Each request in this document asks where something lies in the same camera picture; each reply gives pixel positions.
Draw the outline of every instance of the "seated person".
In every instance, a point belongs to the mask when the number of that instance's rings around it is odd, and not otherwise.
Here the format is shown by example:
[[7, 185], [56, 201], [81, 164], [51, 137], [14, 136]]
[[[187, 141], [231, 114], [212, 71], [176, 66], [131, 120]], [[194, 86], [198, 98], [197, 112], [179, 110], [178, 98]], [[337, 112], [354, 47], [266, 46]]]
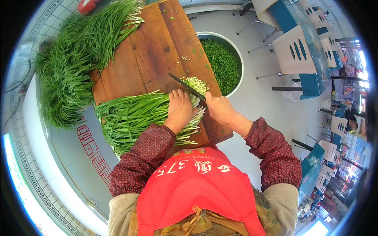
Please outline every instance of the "seated person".
[[354, 116], [353, 112], [351, 111], [345, 111], [344, 118], [348, 119], [347, 127], [345, 129], [345, 133], [347, 131], [352, 131], [358, 129], [358, 123], [356, 120], [356, 117]]

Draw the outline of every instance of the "stainless steel bowl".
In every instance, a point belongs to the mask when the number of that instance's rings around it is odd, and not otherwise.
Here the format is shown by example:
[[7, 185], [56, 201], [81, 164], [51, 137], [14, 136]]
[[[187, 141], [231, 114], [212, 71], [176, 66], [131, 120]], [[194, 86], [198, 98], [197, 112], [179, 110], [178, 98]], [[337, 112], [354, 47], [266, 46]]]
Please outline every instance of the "stainless steel bowl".
[[244, 60], [243, 60], [242, 54], [240, 53], [240, 51], [236, 47], [236, 45], [231, 40], [229, 40], [228, 38], [226, 38], [223, 35], [220, 35], [220, 34], [217, 34], [217, 33], [214, 33], [214, 32], [198, 32], [197, 36], [198, 36], [199, 40], [201, 40], [201, 39], [212, 39], [214, 41], [219, 42], [220, 44], [225, 46], [232, 53], [232, 55], [235, 57], [236, 61], [238, 62], [237, 69], [239, 71], [239, 81], [236, 84], [236, 86], [234, 87], [234, 89], [229, 94], [226, 95], [226, 97], [230, 97], [239, 89], [240, 85], [242, 84], [243, 78], [244, 78]]

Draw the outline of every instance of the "electrical cable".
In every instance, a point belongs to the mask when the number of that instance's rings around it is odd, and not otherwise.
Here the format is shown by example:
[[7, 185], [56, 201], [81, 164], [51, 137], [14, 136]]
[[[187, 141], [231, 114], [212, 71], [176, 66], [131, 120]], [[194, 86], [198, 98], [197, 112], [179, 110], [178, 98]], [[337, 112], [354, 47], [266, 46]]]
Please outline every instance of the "electrical cable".
[[7, 125], [8, 122], [9, 122], [9, 120], [14, 116], [14, 114], [16, 114], [17, 109], [19, 108], [19, 105], [20, 105], [20, 101], [21, 101], [21, 96], [19, 97], [19, 101], [17, 102], [16, 109], [13, 111], [13, 113], [12, 113], [11, 116], [8, 118], [8, 120], [6, 120], [3, 129], [6, 127], [6, 125]]
[[31, 70], [31, 61], [30, 61], [30, 59], [28, 60], [28, 62], [29, 62], [29, 70], [28, 70], [28, 72], [26, 73], [25, 78], [24, 78], [22, 81], [14, 82], [13, 85], [16, 84], [16, 83], [18, 83], [18, 85], [17, 85], [16, 87], [14, 87], [14, 88], [11, 88], [11, 89], [5, 91], [4, 94], [7, 94], [7, 93], [9, 93], [9, 92], [15, 90], [16, 88], [18, 88], [20, 85], [22, 85], [22, 84], [25, 82], [25, 80], [26, 80], [26, 78], [28, 77], [28, 75], [29, 75], [29, 73], [30, 73], [30, 70]]

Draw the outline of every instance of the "person's left hand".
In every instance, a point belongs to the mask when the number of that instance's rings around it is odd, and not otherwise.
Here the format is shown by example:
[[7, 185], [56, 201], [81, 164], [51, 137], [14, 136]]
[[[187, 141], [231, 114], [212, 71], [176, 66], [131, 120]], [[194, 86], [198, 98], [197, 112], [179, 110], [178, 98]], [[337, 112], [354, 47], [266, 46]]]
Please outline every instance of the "person's left hand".
[[197, 108], [192, 109], [192, 103], [187, 92], [182, 89], [172, 90], [169, 93], [168, 118], [164, 125], [178, 134], [197, 112]]

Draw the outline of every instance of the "beige sweater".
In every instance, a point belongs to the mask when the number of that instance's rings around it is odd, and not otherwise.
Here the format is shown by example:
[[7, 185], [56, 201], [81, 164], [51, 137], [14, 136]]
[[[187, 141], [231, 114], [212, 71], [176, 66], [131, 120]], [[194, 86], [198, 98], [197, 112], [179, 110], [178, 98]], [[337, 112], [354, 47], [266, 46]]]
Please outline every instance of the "beige sweater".
[[[263, 193], [287, 236], [294, 235], [297, 223], [298, 190], [291, 184], [275, 184]], [[138, 193], [121, 194], [109, 202], [108, 236], [126, 236], [129, 231], [131, 210]]]

